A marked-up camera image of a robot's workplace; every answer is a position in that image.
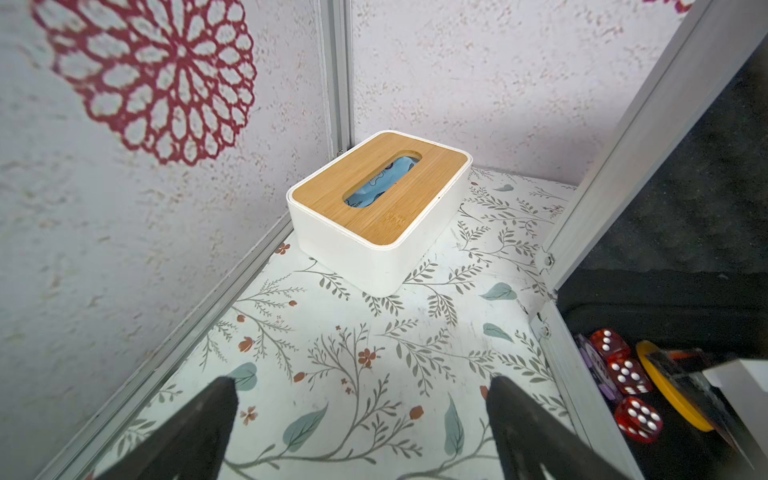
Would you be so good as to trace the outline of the aluminium poker set case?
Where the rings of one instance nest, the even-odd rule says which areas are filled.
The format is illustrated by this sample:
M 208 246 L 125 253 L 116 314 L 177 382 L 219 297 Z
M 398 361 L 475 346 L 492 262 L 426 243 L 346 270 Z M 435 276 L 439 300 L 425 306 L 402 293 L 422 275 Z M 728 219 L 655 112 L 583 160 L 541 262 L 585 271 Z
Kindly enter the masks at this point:
M 767 361 L 767 5 L 698 1 L 537 256 L 532 327 L 578 436 L 632 479 L 763 479 L 654 390 L 660 438 L 631 440 L 574 341 Z

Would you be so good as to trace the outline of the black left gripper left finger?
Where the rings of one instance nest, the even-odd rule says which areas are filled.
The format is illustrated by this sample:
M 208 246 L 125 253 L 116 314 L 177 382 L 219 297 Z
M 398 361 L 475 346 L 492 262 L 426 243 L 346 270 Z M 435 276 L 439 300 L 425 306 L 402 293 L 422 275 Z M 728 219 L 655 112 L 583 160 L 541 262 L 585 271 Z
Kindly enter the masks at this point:
M 216 479 L 237 412 L 235 380 L 218 377 L 100 477 Z

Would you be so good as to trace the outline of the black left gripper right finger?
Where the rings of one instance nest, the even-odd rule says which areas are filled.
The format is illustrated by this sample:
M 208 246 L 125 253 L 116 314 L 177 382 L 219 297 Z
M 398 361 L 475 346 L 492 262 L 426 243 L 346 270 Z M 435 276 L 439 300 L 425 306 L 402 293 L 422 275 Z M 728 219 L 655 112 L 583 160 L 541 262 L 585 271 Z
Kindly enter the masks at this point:
M 491 380 L 486 409 L 506 479 L 624 479 L 512 380 Z

